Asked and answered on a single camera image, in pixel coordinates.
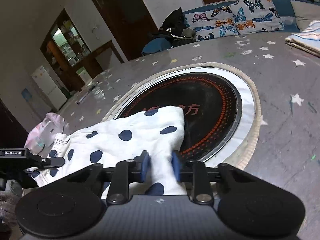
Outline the white navy polka dot garment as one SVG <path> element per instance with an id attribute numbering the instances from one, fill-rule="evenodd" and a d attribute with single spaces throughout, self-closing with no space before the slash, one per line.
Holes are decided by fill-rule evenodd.
<path id="1" fill-rule="evenodd" d="M 31 173 L 37 186 L 43 187 L 92 164 L 114 167 L 147 152 L 150 165 L 144 184 L 129 185 L 131 194 L 184 195 L 178 182 L 172 154 L 184 139 L 184 113 L 175 106 L 138 112 L 127 118 L 101 122 L 70 135 L 58 133 L 48 157 L 63 157 L 59 168 Z"/>

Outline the round black induction cooker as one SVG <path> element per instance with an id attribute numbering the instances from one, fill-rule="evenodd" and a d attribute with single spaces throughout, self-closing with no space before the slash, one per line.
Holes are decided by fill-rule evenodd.
<path id="1" fill-rule="evenodd" d="M 258 142 L 261 105 L 254 82 L 244 72 L 217 62 L 164 70 L 133 85 L 104 120 L 165 106 L 184 113 L 182 161 L 247 166 Z"/>

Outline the white refrigerator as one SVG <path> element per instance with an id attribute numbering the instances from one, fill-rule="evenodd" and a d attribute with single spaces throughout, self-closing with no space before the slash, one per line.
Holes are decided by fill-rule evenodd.
<path id="1" fill-rule="evenodd" d="M 35 70 L 35 72 L 33 72 L 31 77 L 47 96 L 54 108 L 59 110 L 67 101 L 67 98 L 54 80 L 50 77 L 46 69 L 43 66 L 40 66 Z"/>

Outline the wooden display cabinet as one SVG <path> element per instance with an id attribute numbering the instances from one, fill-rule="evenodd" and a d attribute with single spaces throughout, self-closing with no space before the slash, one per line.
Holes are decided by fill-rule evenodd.
<path id="1" fill-rule="evenodd" d="M 90 50 L 65 9 L 45 36 L 40 51 L 69 92 L 80 91 L 85 85 L 86 82 L 78 74 L 81 68 L 85 69 L 90 78 L 103 72 L 97 60 L 101 54 L 109 51 L 120 63 L 124 63 L 111 40 Z"/>

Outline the grey star tablecloth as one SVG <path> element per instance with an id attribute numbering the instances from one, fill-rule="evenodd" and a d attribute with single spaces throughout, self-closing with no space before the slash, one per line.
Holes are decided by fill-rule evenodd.
<path id="1" fill-rule="evenodd" d="M 202 41 L 112 66 L 100 78 L 104 97 L 70 99 L 59 111 L 67 133 L 100 122 L 132 85 L 192 63 L 238 68 L 255 83 L 263 122 L 246 171 L 297 195 L 306 216 L 301 239 L 319 239 L 319 58 L 285 43 L 287 33 Z"/>

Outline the black bag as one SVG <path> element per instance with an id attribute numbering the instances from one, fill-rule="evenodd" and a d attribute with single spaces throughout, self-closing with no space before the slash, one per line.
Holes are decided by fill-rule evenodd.
<path id="1" fill-rule="evenodd" d="M 172 47 L 196 42 L 196 33 L 193 29 L 187 27 L 181 7 L 170 13 L 157 35 L 165 38 Z"/>

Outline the dark wooden door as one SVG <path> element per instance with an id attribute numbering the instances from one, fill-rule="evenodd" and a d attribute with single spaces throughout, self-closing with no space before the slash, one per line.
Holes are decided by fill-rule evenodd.
<path id="1" fill-rule="evenodd" d="M 158 28 L 143 0 L 92 0 L 126 58 L 142 55 Z"/>

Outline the butterfly print pillow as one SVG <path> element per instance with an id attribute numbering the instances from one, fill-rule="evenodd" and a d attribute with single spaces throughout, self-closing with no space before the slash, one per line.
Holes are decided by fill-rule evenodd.
<path id="1" fill-rule="evenodd" d="M 197 41 L 284 30 L 272 0 L 238 0 L 184 17 L 187 27 L 195 31 Z"/>

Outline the folded blue striped cloth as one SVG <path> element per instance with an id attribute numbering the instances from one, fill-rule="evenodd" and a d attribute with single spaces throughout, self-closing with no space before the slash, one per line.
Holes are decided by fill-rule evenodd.
<path id="1" fill-rule="evenodd" d="M 312 21 L 301 33 L 294 33 L 285 38 L 285 43 L 319 57 L 320 32 L 319 20 Z"/>

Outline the blue sofa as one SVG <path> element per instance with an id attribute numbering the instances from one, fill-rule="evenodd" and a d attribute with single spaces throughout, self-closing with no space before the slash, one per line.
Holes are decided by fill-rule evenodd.
<path id="1" fill-rule="evenodd" d="M 304 0 L 238 0 L 187 11 L 177 9 L 165 19 L 142 54 L 227 36 L 274 31 L 298 33 L 313 20 L 319 20 L 319 3 Z"/>

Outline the grey cushion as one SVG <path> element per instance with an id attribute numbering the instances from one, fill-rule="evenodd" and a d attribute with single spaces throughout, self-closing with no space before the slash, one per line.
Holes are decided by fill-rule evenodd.
<path id="1" fill-rule="evenodd" d="M 291 5 L 293 7 L 296 16 L 296 23 L 300 31 L 306 29 L 312 21 L 320 20 L 319 4 L 291 1 Z"/>

